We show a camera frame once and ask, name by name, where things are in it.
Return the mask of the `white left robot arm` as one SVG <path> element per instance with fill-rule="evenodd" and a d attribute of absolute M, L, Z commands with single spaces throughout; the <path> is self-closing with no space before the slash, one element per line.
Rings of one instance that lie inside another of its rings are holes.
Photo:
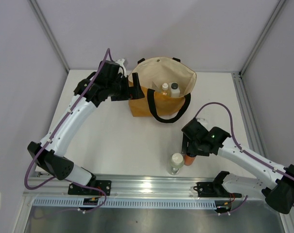
<path fill-rule="evenodd" d="M 27 148 L 38 167 L 58 180 L 79 184 L 86 195 L 96 189 L 94 174 L 65 158 L 65 154 L 84 121 L 106 99 L 124 101 L 145 97 L 137 73 L 134 73 L 133 84 L 129 84 L 124 64 L 124 58 L 101 61 L 100 69 L 77 84 L 70 104 L 56 125 L 40 142 L 31 142 Z"/>

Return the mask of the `clear yellow liquid bottle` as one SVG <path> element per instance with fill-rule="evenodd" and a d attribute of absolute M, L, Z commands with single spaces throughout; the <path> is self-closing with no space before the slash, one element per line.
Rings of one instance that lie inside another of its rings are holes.
<path fill-rule="evenodd" d="M 164 95 L 164 96 L 169 96 L 170 95 L 170 93 L 169 93 L 169 85 L 167 83 L 164 83 L 162 85 L 161 94 Z"/>

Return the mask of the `blue orange pump bottle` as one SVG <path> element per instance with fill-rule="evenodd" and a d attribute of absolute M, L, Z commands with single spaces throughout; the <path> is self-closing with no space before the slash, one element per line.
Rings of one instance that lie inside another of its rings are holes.
<path fill-rule="evenodd" d="M 194 162 L 195 158 L 196 158 L 196 155 L 191 155 L 191 154 L 188 155 L 188 154 L 185 154 L 184 155 L 184 165 L 186 165 L 186 166 L 192 165 L 192 163 Z"/>

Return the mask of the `white square bottle black cap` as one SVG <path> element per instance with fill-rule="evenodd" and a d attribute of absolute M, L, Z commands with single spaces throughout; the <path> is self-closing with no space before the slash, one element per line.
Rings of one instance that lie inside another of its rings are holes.
<path fill-rule="evenodd" d="M 171 98 L 180 97 L 180 89 L 179 89 L 178 83 L 176 82 L 169 83 L 169 93 Z"/>

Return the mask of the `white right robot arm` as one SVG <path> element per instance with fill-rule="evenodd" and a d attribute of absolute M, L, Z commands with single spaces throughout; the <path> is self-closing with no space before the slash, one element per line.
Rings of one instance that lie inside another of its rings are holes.
<path fill-rule="evenodd" d="M 182 128 L 185 156 L 218 155 L 253 175 L 242 177 L 221 171 L 212 182 L 198 182 L 194 190 L 199 197 L 227 198 L 243 195 L 264 200 L 273 210 L 288 214 L 294 207 L 294 165 L 285 167 L 244 149 L 234 137 L 219 127 L 207 130 L 197 119 Z"/>

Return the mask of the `clear bottle white cap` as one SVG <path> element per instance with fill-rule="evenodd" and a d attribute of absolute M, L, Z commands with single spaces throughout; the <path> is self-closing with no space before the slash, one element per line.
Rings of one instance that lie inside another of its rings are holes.
<path fill-rule="evenodd" d="M 174 153 L 169 157 L 168 173 L 176 175 L 184 165 L 184 157 L 180 153 Z"/>

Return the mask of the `mustard canvas tote bag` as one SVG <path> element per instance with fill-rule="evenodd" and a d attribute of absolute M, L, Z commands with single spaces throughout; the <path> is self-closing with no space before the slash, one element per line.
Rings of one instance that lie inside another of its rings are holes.
<path fill-rule="evenodd" d="M 130 86 L 133 86 L 132 73 L 135 72 L 145 97 L 129 100 L 132 116 L 153 117 L 165 124 L 177 122 L 190 105 L 191 92 L 197 80 L 196 72 L 181 63 L 180 59 L 169 57 L 140 59 L 128 77 Z M 151 88 L 152 82 L 161 88 L 164 83 L 178 83 L 180 97 L 171 98 L 155 92 Z"/>

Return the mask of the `clear grey tube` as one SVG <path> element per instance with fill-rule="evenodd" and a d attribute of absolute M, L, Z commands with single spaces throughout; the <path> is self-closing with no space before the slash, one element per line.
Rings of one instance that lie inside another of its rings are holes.
<path fill-rule="evenodd" d="M 152 82 L 152 87 L 151 87 L 155 92 L 161 93 L 162 89 L 160 86 L 156 85 L 154 82 Z"/>

